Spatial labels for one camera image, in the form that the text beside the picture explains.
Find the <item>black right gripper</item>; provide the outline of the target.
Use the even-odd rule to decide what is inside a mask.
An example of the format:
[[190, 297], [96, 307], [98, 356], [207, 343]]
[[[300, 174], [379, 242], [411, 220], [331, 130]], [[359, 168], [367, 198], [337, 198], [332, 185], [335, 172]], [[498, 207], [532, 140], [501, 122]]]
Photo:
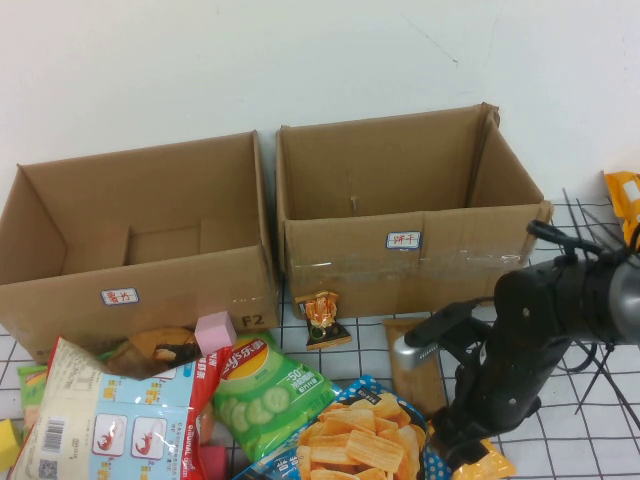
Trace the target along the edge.
[[460, 468], [489, 454], [481, 438], [517, 428], [531, 415], [538, 393], [550, 375], [548, 344], [492, 333], [456, 371], [455, 397], [431, 418], [432, 437], [450, 446], [447, 465]]

